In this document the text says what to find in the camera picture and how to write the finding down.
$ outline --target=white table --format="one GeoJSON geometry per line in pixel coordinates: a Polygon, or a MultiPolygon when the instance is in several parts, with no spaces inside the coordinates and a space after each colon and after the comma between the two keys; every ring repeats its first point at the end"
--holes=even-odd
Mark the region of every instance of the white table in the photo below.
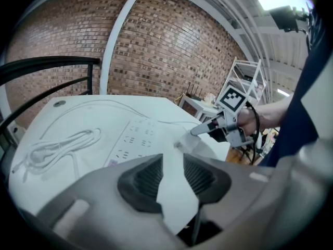
{"type": "MultiPolygon", "coordinates": [[[[173,144],[185,130],[200,123],[166,98],[121,95],[56,97],[45,105],[29,126],[17,148],[11,168],[13,169],[23,159],[29,146],[39,140],[46,130],[43,139],[56,140],[66,138],[84,129],[94,128],[102,129],[102,137],[96,144],[77,151],[80,158],[80,177],[104,167],[107,165],[108,155],[124,127],[131,119],[137,117],[134,113],[129,112],[130,109],[126,106],[116,102],[128,105],[154,120],[179,122],[177,124],[159,122],[156,153],[163,153],[165,159],[173,158],[173,144]],[[66,103],[60,107],[54,107],[54,103],[58,101],[66,101],[66,103]],[[56,120],[68,110],[68,113],[56,120]]],[[[197,154],[225,160],[229,143],[218,143],[207,134],[200,137],[209,147],[199,149],[197,154]]],[[[35,176],[28,173],[25,182],[23,182],[24,172],[25,167],[20,166],[17,172],[10,174],[9,190],[17,205],[34,215],[48,201],[76,181],[70,156],[63,157],[42,175],[35,176]]]]}
{"type": "Polygon", "coordinates": [[[186,95],[183,95],[179,103],[179,107],[183,108],[185,102],[189,103],[192,107],[194,107],[197,110],[194,116],[196,119],[201,119],[202,115],[205,115],[205,117],[212,118],[219,113],[219,111],[216,108],[214,108],[214,105],[210,105],[208,103],[205,103],[204,101],[198,101],[192,99],[186,95]]]}

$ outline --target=ceiling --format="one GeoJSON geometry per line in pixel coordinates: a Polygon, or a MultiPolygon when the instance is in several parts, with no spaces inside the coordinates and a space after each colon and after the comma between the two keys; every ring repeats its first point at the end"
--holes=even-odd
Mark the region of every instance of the ceiling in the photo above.
{"type": "MultiPolygon", "coordinates": [[[[308,56],[305,34],[279,30],[268,11],[258,0],[206,0],[233,26],[254,61],[262,59],[268,81],[267,102],[281,100],[281,89],[292,93],[308,56]]],[[[297,21],[307,30],[306,23],[297,21]]]]}

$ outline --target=white cable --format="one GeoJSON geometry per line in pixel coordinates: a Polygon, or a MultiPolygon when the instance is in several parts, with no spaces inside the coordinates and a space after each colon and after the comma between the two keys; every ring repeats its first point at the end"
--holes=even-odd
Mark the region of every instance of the white cable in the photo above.
{"type": "MultiPolygon", "coordinates": [[[[42,138],[44,137],[44,135],[46,134],[48,129],[56,121],[58,121],[61,117],[63,117],[67,113],[69,113],[73,110],[76,110],[78,108],[81,108],[81,107],[89,106],[91,102],[101,102],[101,101],[114,102],[114,103],[120,104],[131,110],[128,110],[128,109],[125,109],[125,108],[122,108],[119,106],[114,106],[114,105],[107,105],[107,104],[104,104],[104,105],[126,110],[128,112],[134,113],[141,117],[151,119],[150,117],[145,116],[144,114],[138,112],[133,107],[128,106],[128,105],[123,104],[118,101],[114,101],[114,100],[97,99],[97,100],[91,100],[91,101],[80,103],[80,104],[66,110],[65,112],[63,112],[46,128],[46,130],[43,132],[42,136],[40,137],[40,140],[29,147],[29,150],[28,150],[26,156],[24,157],[23,161],[16,164],[13,167],[12,172],[15,173],[19,169],[19,167],[22,164],[24,164],[26,171],[23,176],[23,181],[25,182],[27,179],[27,176],[28,176],[28,172],[30,172],[34,175],[41,175],[41,174],[45,173],[47,170],[49,170],[61,158],[69,155],[72,157],[72,160],[73,160],[75,178],[78,179],[80,177],[80,175],[79,175],[79,169],[78,169],[77,156],[74,151],[89,147],[90,145],[96,143],[101,137],[101,130],[100,129],[84,130],[84,131],[80,131],[76,134],[73,134],[72,136],[69,136],[65,139],[56,140],[56,141],[45,141],[45,140],[43,141],[42,138]]],[[[192,123],[192,124],[198,125],[197,123],[191,122],[191,121],[174,121],[174,122],[166,122],[166,121],[160,121],[160,120],[157,120],[157,121],[160,123],[174,124],[174,125],[179,125],[177,123],[192,123]]]]}
{"type": "Polygon", "coordinates": [[[25,166],[23,181],[25,182],[28,172],[34,175],[41,175],[49,170],[61,158],[69,155],[73,160],[75,178],[78,179],[80,177],[78,160],[74,151],[95,144],[100,137],[101,130],[94,129],[80,131],[61,140],[39,140],[29,147],[23,161],[14,166],[12,171],[15,172],[23,164],[25,166]]]}

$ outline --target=power outlet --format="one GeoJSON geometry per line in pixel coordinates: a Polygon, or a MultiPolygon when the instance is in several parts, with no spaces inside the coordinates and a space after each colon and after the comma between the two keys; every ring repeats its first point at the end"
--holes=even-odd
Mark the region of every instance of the power outlet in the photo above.
{"type": "Polygon", "coordinates": [[[109,162],[118,163],[157,154],[157,123],[151,119],[138,117],[132,120],[122,133],[109,156],[109,162]]]}

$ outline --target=metal pipe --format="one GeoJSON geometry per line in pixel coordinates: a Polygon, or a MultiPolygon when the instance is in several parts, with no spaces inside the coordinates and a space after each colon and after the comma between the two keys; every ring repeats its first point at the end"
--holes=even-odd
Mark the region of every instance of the metal pipe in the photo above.
{"type": "Polygon", "coordinates": [[[0,85],[32,72],[72,65],[99,64],[99,58],[82,56],[43,56],[22,59],[0,67],[0,85]]]}
{"type": "Polygon", "coordinates": [[[87,91],[84,91],[83,93],[81,93],[81,94],[79,94],[79,95],[86,95],[86,94],[89,95],[89,91],[88,91],[88,90],[87,90],[87,91]]]}
{"type": "Polygon", "coordinates": [[[188,94],[188,90],[189,90],[190,86],[191,86],[191,82],[188,82],[188,87],[187,87],[187,91],[186,91],[187,94],[188,94]]]}
{"type": "Polygon", "coordinates": [[[88,77],[83,77],[83,78],[79,78],[76,80],[72,80],[72,81],[68,81],[65,82],[61,85],[55,86],[37,96],[35,96],[34,98],[30,99],[29,101],[27,101],[26,103],[24,103],[23,105],[21,105],[18,109],[16,109],[13,113],[11,113],[6,119],[4,119],[1,123],[0,123],[0,134],[2,134],[4,132],[4,130],[7,128],[7,126],[13,121],[15,120],[18,116],[20,116],[24,111],[26,111],[29,107],[31,107],[32,105],[36,104],[37,102],[39,102],[40,100],[42,100],[43,98],[49,96],[50,94],[53,94],[67,86],[70,86],[72,84],[81,82],[81,81],[85,81],[88,80],[88,77]]]}
{"type": "Polygon", "coordinates": [[[192,94],[193,88],[194,88],[194,83],[193,83],[193,86],[192,86],[192,89],[191,89],[191,94],[192,94]]]}
{"type": "Polygon", "coordinates": [[[194,95],[196,95],[198,88],[199,88],[199,86],[197,86],[196,91],[194,92],[194,95]]]}
{"type": "Polygon", "coordinates": [[[100,84],[99,84],[99,94],[107,94],[108,80],[109,80],[109,70],[111,65],[111,59],[113,54],[114,46],[121,30],[121,27],[124,24],[124,21],[129,14],[132,6],[136,0],[127,0],[123,8],[121,9],[118,18],[116,19],[113,28],[111,30],[108,42],[106,44],[103,63],[100,71],[100,84]]]}
{"type": "Polygon", "coordinates": [[[88,94],[93,94],[93,65],[88,65],[88,94]]]}

